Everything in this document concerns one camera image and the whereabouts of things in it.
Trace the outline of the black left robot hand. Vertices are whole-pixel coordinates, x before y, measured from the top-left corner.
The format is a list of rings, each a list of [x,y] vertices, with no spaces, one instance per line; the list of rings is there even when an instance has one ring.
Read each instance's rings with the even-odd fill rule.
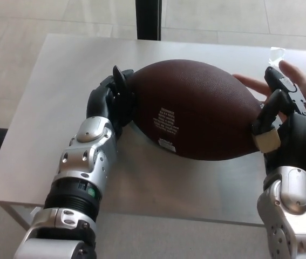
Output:
[[[133,74],[133,70],[121,71],[114,66],[112,75],[91,91],[87,102],[86,117],[107,118],[117,139],[121,137],[123,127],[132,121],[137,106],[135,94],[127,82]]]

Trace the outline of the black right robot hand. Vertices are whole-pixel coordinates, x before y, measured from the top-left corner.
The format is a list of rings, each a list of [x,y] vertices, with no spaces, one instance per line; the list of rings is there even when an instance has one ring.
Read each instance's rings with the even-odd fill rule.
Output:
[[[264,155],[266,174],[281,166],[306,170],[306,99],[296,84],[271,66],[264,79],[271,95],[251,132]]]

